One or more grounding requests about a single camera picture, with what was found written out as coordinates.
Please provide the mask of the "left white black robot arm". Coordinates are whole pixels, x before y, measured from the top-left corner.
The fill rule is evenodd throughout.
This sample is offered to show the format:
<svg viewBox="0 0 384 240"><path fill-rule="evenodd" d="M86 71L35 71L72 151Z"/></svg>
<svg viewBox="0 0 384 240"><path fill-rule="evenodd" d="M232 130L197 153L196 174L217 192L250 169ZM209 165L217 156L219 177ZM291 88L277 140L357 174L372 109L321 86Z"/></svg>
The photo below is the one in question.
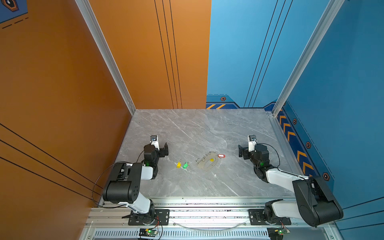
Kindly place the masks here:
<svg viewBox="0 0 384 240"><path fill-rule="evenodd" d="M103 190L103 200L131 209L123 216L129 224L152 225L159 222L154 202L140 193L142 180L154 180L158 174L160 158L169 155L167 144L157 148L153 144L144 146L144 160L140 163L115 163Z"/></svg>

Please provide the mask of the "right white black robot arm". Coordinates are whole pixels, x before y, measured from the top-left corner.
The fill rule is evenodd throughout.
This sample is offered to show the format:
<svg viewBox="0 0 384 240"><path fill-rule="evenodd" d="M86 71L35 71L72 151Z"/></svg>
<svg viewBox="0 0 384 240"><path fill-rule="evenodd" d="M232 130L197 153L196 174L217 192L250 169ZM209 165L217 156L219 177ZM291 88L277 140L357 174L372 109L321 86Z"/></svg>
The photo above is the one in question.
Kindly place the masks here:
<svg viewBox="0 0 384 240"><path fill-rule="evenodd" d="M280 186L295 195L294 201L283 199L265 203L262 219L268 224L301 219L311 227L340 220L344 212L322 177L296 175L270 163L268 145L250 143L238 146L239 157L253 164L256 176L265 183Z"/></svg>

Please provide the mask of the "left small circuit board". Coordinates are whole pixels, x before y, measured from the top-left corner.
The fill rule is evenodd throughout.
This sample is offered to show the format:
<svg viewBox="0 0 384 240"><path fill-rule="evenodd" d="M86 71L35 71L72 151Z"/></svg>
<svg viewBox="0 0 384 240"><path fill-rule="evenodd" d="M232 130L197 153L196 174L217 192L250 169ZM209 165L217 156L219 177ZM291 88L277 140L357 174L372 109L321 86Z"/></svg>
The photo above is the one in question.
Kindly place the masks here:
<svg viewBox="0 0 384 240"><path fill-rule="evenodd" d="M158 236L159 231L155 229L140 229L139 238L140 239L154 239Z"/></svg>

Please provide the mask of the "small circuit board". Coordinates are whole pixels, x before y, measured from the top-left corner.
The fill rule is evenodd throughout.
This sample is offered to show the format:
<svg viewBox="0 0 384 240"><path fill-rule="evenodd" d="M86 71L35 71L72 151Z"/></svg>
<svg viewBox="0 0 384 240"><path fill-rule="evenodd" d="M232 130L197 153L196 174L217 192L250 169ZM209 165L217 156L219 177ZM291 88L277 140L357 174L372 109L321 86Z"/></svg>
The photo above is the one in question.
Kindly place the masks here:
<svg viewBox="0 0 384 240"><path fill-rule="evenodd" d="M283 240L284 235L290 234L291 231L289 229L272 229L268 228L268 236L271 240Z"/></svg>
<svg viewBox="0 0 384 240"><path fill-rule="evenodd" d="M155 229L140 229L139 238L140 239L154 239L158 236L159 231Z"/></svg>

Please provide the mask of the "right small circuit board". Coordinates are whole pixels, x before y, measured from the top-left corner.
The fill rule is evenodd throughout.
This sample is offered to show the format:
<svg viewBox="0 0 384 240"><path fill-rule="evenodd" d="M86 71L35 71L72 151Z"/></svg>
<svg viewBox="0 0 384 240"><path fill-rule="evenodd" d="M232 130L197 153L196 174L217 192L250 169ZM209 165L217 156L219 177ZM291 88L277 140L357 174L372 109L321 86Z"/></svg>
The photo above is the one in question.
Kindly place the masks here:
<svg viewBox="0 0 384 240"><path fill-rule="evenodd" d="M268 236L271 240L283 240L284 235L290 234L291 231L289 229L272 229L268 228Z"/></svg>

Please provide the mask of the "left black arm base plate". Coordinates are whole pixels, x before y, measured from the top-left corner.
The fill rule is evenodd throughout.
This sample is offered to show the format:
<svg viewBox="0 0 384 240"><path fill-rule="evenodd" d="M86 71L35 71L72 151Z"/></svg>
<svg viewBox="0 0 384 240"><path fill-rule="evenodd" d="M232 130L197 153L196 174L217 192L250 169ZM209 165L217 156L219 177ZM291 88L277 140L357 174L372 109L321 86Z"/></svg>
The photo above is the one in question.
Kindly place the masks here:
<svg viewBox="0 0 384 240"><path fill-rule="evenodd" d="M162 226L167 226L170 220L170 210L168 209L155 209L154 214L150 216L150 214L140 215L134 214L132 212L132 216L128 220L129 226L155 226L159 224Z"/></svg>

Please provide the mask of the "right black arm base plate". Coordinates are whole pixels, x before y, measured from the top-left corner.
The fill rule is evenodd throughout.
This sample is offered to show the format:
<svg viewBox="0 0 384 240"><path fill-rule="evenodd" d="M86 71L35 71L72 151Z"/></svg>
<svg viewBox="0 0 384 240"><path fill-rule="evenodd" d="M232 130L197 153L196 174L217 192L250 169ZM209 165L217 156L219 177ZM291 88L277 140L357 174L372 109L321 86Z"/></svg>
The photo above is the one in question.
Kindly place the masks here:
<svg viewBox="0 0 384 240"><path fill-rule="evenodd" d="M267 209L249 209L249 220L252 226L277 226L277 225L291 225L291 219L287 217L277 217L273 212Z"/></svg>

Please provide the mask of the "aluminium front rail frame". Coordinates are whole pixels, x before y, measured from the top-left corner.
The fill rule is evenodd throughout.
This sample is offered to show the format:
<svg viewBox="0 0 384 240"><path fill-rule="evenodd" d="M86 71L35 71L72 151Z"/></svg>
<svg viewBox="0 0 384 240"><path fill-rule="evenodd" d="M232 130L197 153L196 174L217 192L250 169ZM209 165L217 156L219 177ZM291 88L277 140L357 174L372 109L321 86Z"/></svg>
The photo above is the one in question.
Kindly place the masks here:
<svg viewBox="0 0 384 240"><path fill-rule="evenodd" d="M123 219L131 213L128 208L116 208L106 203L105 208L93 208L80 235L81 240L146 240L139 238L140 229L159 231L151 240L267 240L268 228L289 229L285 240L341 240L333 222L310 227L303 220L291 219L291 225L252 226L249 209L262 209L266 202L293 196L267 197L153 197L155 209L170 210L167 226L160 221L155 226L129 226Z"/></svg>

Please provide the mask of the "right aluminium corner post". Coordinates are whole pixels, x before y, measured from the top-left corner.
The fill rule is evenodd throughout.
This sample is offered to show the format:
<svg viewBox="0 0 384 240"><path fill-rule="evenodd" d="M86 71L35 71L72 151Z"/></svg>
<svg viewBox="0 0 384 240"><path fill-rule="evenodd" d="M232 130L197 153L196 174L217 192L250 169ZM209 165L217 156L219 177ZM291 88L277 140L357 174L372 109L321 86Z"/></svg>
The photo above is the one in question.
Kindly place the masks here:
<svg viewBox="0 0 384 240"><path fill-rule="evenodd" d="M307 42L298 62L296 63L290 77L288 78L279 98L272 110L272 116L277 117L280 110L283 108L284 103L287 101L289 95L299 81L302 73L310 62L312 56L317 50L319 44L327 33L329 27L334 21L336 15L344 4L344 0L331 0L327 4L321 18L319 19L309 41Z"/></svg>

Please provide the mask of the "aluminium corner post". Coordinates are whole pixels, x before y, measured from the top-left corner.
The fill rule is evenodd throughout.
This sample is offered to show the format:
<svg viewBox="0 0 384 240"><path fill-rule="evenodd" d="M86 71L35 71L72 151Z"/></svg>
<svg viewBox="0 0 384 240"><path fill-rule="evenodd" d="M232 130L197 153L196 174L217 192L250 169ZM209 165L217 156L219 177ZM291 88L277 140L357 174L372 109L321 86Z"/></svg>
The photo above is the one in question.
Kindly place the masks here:
<svg viewBox="0 0 384 240"><path fill-rule="evenodd" d="M123 79L123 76L119 70L119 67L114 59L111 49L107 43L104 33L100 27L97 17L92 9L91 3L86 0L75 0L78 9L81 12L83 19L108 67L111 76L131 114L133 116L136 111L135 104Z"/></svg>
<svg viewBox="0 0 384 240"><path fill-rule="evenodd" d="M344 4L344 0L331 0L327 4L321 18L319 19L309 41L307 42L298 62L296 63L290 77L288 78L279 98L272 110L272 116L277 117L280 110L283 108L284 103L287 101L289 95L299 81L302 73L310 62L312 56L317 50L319 44L327 33L329 27L334 21L336 15Z"/></svg>

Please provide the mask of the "left aluminium corner post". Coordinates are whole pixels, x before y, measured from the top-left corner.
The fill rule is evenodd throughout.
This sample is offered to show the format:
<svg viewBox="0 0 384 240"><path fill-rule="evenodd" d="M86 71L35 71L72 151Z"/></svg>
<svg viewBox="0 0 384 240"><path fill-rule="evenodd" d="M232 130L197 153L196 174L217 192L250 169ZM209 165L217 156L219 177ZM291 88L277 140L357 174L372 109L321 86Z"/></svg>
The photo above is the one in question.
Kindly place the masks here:
<svg viewBox="0 0 384 240"><path fill-rule="evenodd" d="M75 0L78 9L81 12L83 19L108 67L111 76L131 114L133 116L136 111L135 104L123 79L123 76L119 70L119 67L114 59L111 49L107 43L104 33L100 27L97 17L92 9L91 3L86 0Z"/></svg>

